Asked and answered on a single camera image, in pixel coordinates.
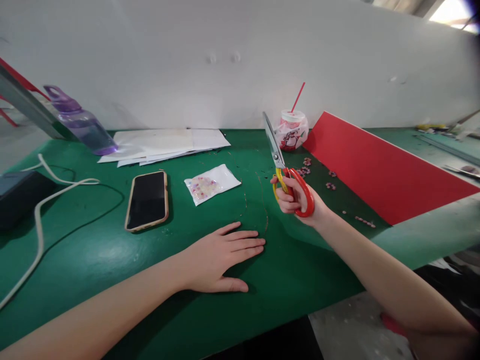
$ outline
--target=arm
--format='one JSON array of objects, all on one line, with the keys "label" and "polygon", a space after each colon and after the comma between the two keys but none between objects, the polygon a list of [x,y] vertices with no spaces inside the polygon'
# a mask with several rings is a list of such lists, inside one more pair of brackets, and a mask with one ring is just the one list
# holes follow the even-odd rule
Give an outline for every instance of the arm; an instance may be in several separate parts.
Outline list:
[{"label": "arm", "polygon": [[[299,202],[277,189],[284,213],[305,207],[305,195],[298,182],[283,178],[294,188]],[[356,231],[333,213],[310,188],[315,198],[312,216],[298,218],[313,227],[358,277],[365,289],[407,330],[435,334],[478,335],[463,316],[433,287]]]},{"label": "arm", "polygon": [[223,277],[263,251],[256,231],[227,225],[182,252],[110,287],[0,352],[0,359],[100,359],[125,334],[181,290],[246,293],[248,285]]}]

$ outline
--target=power cord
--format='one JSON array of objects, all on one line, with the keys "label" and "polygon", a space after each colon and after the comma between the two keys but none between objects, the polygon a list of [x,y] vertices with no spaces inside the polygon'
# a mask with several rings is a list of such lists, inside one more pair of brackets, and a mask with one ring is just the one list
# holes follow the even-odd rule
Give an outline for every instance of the power cord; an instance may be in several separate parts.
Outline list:
[{"label": "power cord", "polygon": [[33,273],[35,268],[38,266],[38,264],[40,263],[40,260],[42,259],[42,256],[44,255],[44,248],[45,248],[44,231],[43,231],[43,226],[42,226],[42,218],[41,218],[41,215],[40,215],[40,209],[42,208],[42,205],[47,203],[48,201],[52,200],[53,198],[56,198],[57,196],[59,196],[63,193],[66,193],[67,191],[69,191],[73,188],[76,188],[78,185],[97,185],[97,184],[100,184],[100,180],[95,179],[95,178],[87,178],[87,179],[80,180],[80,181],[77,181],[77,182],[62,180],[54,174],[52,169],[50,169],[50,167],[45,162],[42,154],[40,154],[40,153],[38,154],[38,159],[40,160],[39,164],[37,164],[35,166],[32,166],[32,167],[29,167],[29,168],[26,168],[26,169],[23,169],[22,171],[29,171],[29,170],[34,170],[34,169],[37,169],[37,168],[40,168],[40,167],[44,167],[45,170],[51,175],[52,178],[54,178],[55,180],[57,180],[60,183],[71,184],[71,185],[69,187],[66,187],[66,188],[50,195],[49,197],[44,198],[42,201],[40,201],[35,206],[35,210],[33,211],[33,215],[34,215],[34,218],[35,218],[36,236],[38,238],[38,247],[37,247],[37,251],[36,251],[35,260],[33,260],[33,263],[30,265],[28,270],[23,274],[23,276],[20,278],[20,280],[18,280],[18,282],[15,284],[15,286],[10,290],[10,292],[0,302],[0,311],[10,301],[10,299],[17,293],[17,291],[22,287],[24,282],[29,278],[29,276]]}]

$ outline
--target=finger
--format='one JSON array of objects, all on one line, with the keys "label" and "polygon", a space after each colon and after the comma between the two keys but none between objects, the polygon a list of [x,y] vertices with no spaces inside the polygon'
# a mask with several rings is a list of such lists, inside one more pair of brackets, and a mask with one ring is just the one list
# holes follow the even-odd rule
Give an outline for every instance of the finger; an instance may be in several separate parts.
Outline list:
[{"label": "finger", "polygon": [[304,191],[302,190],[302,187],[300,186],[299,182],[297,180],[295,180],[294,178],[291,178],[291,177],[284,177],[283,178],[283,182],[291,187],[291,188],[294,188],[296,191],[298,191],[299,193],[303,193]]},{"label": "finger", "polygon": [[232,241],[238,239],[254,238],[259,235],[258,231],[236,231],[225,235],[225,240]]},{"label": "finger", "polygon": [[243,280],[233,277],[221,277],[218,280],[214,287],[214,292],[242,292],[247,293],[249,291],[249,286]]},{"label": "finger", "polygon": [[294,197],[292,195],[288,195],[287,193],[285,193],[281,187],[277,187],[275,191],[276,191],[276,195],[280,200],[283,200],[285,202],[294,201]]},{"label": "finger", "polygon": [[263,250],[264,250],[263,246],[256,246],[256,247],[249,247],[243,250],[234,251],[231,254],[233,255],[234,264],[238,264],[238,263],[244,262],[247,259],[253,258],[254,256],[260,254]]},{"label": "finger", "polygon": [[280,205],[281,209],[285,210],[296,210],[302,207],[302,205],[300,205],[298,202],[287,202],[278,200],[278,204]]},{"label": "finger", "polygon": [[238,250],[248,249],[248,248],[255,248],[257,246],[261,246],[265,244],[265,239],[262,238],[246,238],[240,239],[236,241],[232,241],[231,243],[231,251],[235,252]]},{"label": "finger", "polygon": [[238,228],[242,223],[240,221],[237,222],[232,222],[231,224],[228,224],[227,226],[221,227],[218,230],[214,231],[214,234],[218,235],[225,235],[228,232],[231,232],[233,229]]}]

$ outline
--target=red straw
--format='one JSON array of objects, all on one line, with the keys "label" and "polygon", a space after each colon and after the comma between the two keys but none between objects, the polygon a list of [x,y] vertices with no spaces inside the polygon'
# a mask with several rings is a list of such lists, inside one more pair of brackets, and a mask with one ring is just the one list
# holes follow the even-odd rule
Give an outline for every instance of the red straw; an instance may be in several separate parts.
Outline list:
[{"label": "red straw", "polygon": [[304,89],[305,82],[301,85],[300,91],[298,92],[298,95],[296,96],[295,103],[293,104],[293,107],[291,108],[290,113],[293,113],[295,110],[295,107],[297,106],[297,101],[299,101],[300,94],[302,93],[302,90]]}]

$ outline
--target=red board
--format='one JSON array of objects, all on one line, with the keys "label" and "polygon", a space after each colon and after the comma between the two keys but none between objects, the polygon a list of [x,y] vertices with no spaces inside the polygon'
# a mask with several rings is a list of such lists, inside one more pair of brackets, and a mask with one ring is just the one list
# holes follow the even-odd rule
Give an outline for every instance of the red board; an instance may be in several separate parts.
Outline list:
[{"label": "red board", "polygon": [[390,225],[480,192],[479,187],[327,112],[303,146]]}]

